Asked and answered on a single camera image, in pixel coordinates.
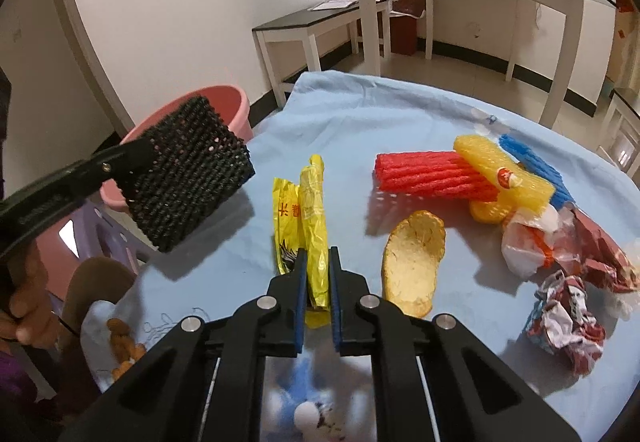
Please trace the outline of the person's left hand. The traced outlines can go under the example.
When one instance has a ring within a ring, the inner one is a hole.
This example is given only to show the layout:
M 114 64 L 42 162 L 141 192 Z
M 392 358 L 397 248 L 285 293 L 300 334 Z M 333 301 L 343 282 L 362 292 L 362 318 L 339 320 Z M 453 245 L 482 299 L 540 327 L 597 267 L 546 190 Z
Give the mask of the person's left hand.
M 10 341 L 37 349 L 50 349 L 58 339 L 60 323 L 52 311 L 47 290 L 48 271 L 37 243 L 31 243 L 25 253 L 26 279 L 9 300 L 9 315 L 1 313 L 1 351 L 10 352 Z

